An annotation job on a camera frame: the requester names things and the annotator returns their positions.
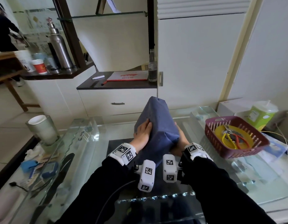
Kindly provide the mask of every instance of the right hand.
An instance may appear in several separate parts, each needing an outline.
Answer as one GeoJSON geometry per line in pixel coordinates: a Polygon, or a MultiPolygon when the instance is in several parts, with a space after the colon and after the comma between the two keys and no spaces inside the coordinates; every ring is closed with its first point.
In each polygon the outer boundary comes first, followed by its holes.
{"type": "Polygon", "coordinates": [[[190,143],[188,142],[188,140],[186,139],[183,131],[180,129],[180,127],[177,125],[177,123],[175,122],[176,127],[178,128],[179,131],[179,140],[176,146],[174,146],[170,152],[172,155],[174,156],[182,156],[182,151],[184,151],[184,147],[189,145],[190,143]]]}

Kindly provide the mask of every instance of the drawer handle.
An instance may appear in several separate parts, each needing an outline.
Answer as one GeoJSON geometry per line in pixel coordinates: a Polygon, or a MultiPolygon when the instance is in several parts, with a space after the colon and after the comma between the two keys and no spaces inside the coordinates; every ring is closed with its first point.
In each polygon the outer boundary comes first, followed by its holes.
{"type": "Polygon", "coordinates": [[[125,103],[111,103],[112,105],[125,105],[125,103]]]}

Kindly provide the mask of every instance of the white drawer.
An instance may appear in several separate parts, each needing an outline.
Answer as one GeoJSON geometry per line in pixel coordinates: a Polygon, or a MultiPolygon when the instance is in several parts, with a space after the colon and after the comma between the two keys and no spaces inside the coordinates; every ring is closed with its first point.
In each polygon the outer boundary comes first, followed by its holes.
{"type": "Polygon", "coordinates": [[[157,89],[79,90],[88,115],[108,116],[142,112],[157,89]]]}

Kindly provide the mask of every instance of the hand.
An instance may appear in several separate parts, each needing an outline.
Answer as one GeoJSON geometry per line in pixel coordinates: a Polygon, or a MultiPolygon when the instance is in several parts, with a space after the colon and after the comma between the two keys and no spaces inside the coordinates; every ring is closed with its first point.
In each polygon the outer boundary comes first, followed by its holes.
{"type": "Polygon", "coordinates": [[[178,143],[176,146],[174,146],[170,152],[172,153],[172,155],[174,156],[182,156],[182,151],[184,151],[184,147],[187,146],[188,144],[190,144],[188,142],[188,140],[186,139],[183,131],[180,129],[180,127],[177,125],[177,123],[175,122],[175,125],[177,126],[178,128],[178,131],[179,131],[179,140],[178,140],[178,143]]]}
{"type": "Polygon", "coordinates": [[[138,126],[137,132],[134,133],[134,139],[130,143],[136,148],[137,153],[147,144],[151,130],[152,122],[149,122],[149,119],[138,126]]]}

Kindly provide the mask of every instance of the red and white cup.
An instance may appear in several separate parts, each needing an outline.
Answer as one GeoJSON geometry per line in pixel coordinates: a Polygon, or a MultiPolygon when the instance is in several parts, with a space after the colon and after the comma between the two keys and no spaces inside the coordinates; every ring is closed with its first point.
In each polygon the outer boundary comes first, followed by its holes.
{"type": "Polygon", "coordinates": [[[37,60],[32,60],[31,64],[35,67],[36,71],[39,74],[46,74],[47,73],[47,68],[45,67],[45,64],[42,59],[37,59],[37,60]]]}

